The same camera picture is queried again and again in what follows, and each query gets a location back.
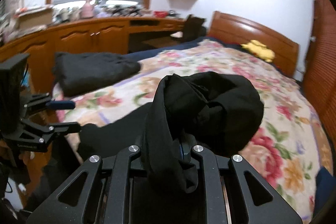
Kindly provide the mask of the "black coat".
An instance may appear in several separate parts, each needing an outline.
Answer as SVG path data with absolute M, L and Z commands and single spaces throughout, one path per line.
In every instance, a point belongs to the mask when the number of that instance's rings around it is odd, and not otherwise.
M 77 152 L 82 159 L 109 157 L 139 145 L 148 173 L 190 193 L 198 186 L 198 174 L 183 154 L 187 139 L 230 157 L 248 144 L 263 116 L 259 93 L 243 76 L 174 74 L 159 82 L 152 102 L 103 127 L 84 125 Z

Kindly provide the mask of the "folded dark grey garment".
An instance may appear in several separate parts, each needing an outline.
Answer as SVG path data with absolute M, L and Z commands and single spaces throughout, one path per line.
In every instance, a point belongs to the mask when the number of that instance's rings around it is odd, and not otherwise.
M 115 53 L 57 52 L 53 73 L 64 96 L 74 97 L 111 86 L 140 70 L 139 62 Z

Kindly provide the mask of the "floral bed blanket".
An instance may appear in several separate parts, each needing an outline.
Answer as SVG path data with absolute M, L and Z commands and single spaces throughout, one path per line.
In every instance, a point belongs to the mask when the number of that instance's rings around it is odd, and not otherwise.
M 194 136 L 216 155 L 242 155 L 302 223 L 335 186 L 327 136 L 295 80 L 236 46 L 201 38 L 114 61 L 108 53 L 58 53 L 54 75 L 54 99 L 76 104 L 57 116 L 81 124 L 70 136 L 79 159 L 139 140 L 163 188 L 176 181 L 191 195 L 201 178 L 181 145 Z

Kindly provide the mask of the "navy blue garment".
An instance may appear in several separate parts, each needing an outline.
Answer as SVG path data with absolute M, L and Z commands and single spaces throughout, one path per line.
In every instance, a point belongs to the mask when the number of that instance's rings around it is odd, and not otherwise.
M 335 177 L 323 166 L 318 171 L 315 177 L 316 191 L 313 216 L 321 211 L 323 206 L 327 203 L 332 192 L 335 190 L 336 180 Z

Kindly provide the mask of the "wooden desk cabinet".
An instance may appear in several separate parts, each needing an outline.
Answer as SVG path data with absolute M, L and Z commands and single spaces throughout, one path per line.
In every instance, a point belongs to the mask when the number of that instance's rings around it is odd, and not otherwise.
M 182 19 L 111 17 L 59 24 L 8 42 L 1 47 L 1 61 L 18 53 L 29 53 L 30 81 L 33 91 L 51 92 L 52 69 L 56 52 L 111 52 L 125 55 L 129 36 L 146 32 L 180 31 Z

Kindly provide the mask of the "pink bottle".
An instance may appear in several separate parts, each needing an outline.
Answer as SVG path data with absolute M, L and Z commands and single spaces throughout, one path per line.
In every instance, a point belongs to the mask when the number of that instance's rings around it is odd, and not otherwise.
M 89 19 L 94 17 L 94 5 L 91 4 L 92 0 L 85 0 L 84 5 L 81 8 L 81 18 Z

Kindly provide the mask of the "wooden louvered wardrobe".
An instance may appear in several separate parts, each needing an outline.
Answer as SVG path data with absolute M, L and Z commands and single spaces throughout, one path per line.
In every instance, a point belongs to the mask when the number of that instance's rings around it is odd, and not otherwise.
M 330 0 L 314 0 L 313 30 L 302 86 L 333 143 L 335 74 L 335 9 Z

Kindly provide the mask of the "red basket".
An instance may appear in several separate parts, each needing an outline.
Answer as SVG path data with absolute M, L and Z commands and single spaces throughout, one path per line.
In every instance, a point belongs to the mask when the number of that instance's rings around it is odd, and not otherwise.
M 155 18 L 165 18 L 168 16 L 167 11 L 153 11 L 153 16 Z

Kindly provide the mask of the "yellow plush toy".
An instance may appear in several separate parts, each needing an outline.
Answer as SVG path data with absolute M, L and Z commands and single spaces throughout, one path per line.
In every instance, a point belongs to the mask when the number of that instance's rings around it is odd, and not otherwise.
M 251 40 L 241 47 L 267 63 L 271 63 L 275 58 L 275 53 L 258 40 Z

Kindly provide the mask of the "wooden headboard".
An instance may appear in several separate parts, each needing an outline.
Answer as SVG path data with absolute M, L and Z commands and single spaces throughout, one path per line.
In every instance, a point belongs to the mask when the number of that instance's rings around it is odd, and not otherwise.
M 275 53 L 274 65 L 284 75 L 294 76 L 299 45 L 262 24 L 240 16 L 214 11 L 208 36 L 231 44 L 246 44 L 250 40 L 258 40 Z

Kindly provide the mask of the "dark wooden chair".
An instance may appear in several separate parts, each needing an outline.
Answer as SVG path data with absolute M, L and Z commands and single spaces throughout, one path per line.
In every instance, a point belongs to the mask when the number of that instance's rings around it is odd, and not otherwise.
M 171 34 L 170 37 L 179 43 L 185 43 L 206 36 L 207 29 L 203 25 L 206 21 L 206 18 L 200 18 L 190 14 L 187 17 L 182 30 Z

